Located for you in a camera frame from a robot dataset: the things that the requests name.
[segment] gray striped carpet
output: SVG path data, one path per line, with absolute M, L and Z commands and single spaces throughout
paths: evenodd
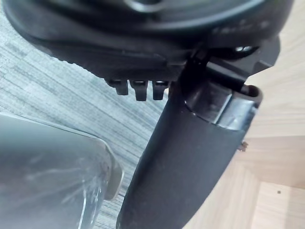
M 126 176 L 119 197 L 104 202 L 95 228 L 115 228 L 123 197 L 165 102 L 118 96 L 103 79 L 34 49 L 0 13 L 0 111 L 29 115 L 99 136 L 109 143 Z

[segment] black plastic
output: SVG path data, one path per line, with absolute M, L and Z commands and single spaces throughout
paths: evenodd
M 205 49 L 260 46 L 277 36 L 292 0 L 164 0 L 141 13 L 127 0 L 3 0 L 13 27 L 60 60 L 107 80 L 176 81 Z
M 221 86 L 205 89 L 213 95 Z M 213 124 L 187 107 L 180 85 L 175 86 L 135 171 L 117 229 L 181 229 L 240 146 L 262 99 L 256 91 L 253 97 L 235 97 L 231 91 L 232 100 L 222 106 L 209 96 L 193 100 L 198 106 L 209 104 L 211 111 L 224 108 Z

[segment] wooden furniture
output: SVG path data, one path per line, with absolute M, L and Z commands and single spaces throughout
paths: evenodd
M 296 0 L 246 142 L 185 229 L 305 229 L 305 1 Z

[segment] screw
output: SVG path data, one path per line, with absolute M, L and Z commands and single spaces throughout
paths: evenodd
M 237 52 L 247 52 L 247 51 L 250 51 L 251 49 L 252 49 L 251 46 L 236 47 L 235 51 L 237 51 Z

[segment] wooden panel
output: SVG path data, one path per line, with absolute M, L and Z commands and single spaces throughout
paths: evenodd
M 305 229 L 305 190 L 262 182 L 252 229 Z
M 305 136 L 247 139 L 235 159 L 259 180 L 305 188 Z
M 264 102 L 248 137 L 305 135 L 305 1 L 296 0 L 281 33 L 282 51 L 275 67 L 250 77 Z
M 256 205 L 259 180 L 234 161 L 185 229 L 248 229 Z

